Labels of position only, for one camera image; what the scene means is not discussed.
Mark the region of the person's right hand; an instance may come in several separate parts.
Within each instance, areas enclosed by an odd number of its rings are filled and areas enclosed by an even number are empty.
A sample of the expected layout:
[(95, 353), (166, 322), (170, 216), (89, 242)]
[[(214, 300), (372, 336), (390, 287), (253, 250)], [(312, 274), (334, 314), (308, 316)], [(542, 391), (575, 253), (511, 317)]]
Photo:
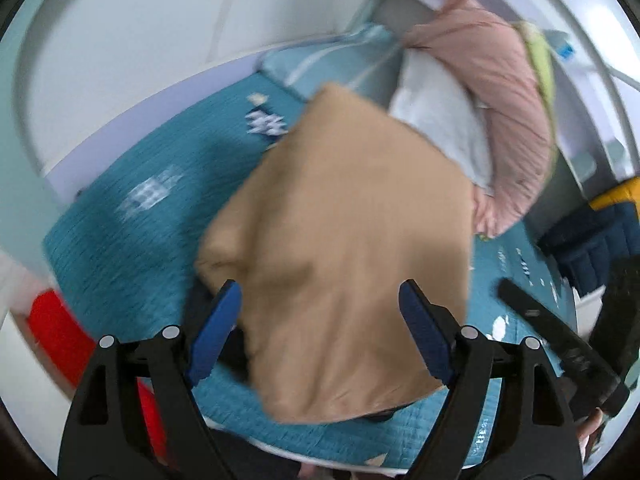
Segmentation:
[(592, 434), (594, 434), (602, 425), (604, 414), (600, 408), (596, 408), (583, 422), (579, 424), (576, 430), (576, 436), (579, 444), (580, 456), (585, 460), (587, 453), (587, 445)]

